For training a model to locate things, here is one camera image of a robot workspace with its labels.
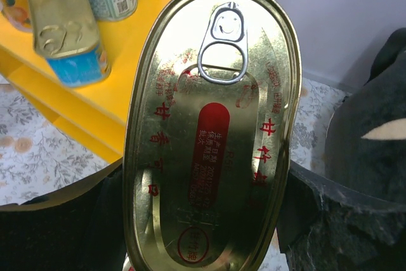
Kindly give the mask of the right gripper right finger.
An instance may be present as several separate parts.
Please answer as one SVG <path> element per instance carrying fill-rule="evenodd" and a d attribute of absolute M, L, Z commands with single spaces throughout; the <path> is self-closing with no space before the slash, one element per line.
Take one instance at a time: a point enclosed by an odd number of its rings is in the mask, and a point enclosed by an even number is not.
<path fill-rule="evenodd" d="M 290 270 L 405 270 L 405 205 L 291 162 L 277 221 Z"/>

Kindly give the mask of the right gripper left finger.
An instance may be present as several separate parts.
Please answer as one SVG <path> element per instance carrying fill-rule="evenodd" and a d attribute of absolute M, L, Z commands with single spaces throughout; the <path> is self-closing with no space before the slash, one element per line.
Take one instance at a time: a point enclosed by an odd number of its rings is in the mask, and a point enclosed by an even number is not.
<path fill-rule="evenodd" d="M 1 270 L 122 270 L 122 160 L 23 204 L 1 206 Z"/>

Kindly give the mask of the gold oval tin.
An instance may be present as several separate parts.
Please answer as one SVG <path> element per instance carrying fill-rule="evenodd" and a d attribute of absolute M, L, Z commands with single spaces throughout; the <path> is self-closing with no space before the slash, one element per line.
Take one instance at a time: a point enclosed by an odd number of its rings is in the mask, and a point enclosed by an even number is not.
<path fill-rule="evenodd" d="M 301 91 L 274 0 L 172 0 L 140 55 L 123 158 L 135 270 L 257 270 L 284 196 Z"/>

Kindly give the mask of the gold rectangular tin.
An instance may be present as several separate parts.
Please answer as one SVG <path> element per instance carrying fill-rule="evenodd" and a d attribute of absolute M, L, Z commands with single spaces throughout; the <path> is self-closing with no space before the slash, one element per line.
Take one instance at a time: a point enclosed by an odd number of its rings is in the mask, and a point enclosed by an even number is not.
<path fill-rule="evenodd" d="M 110 75 L 107 52 L 89 0 L 28 0 L 33 49 L 67 87 Z"/>

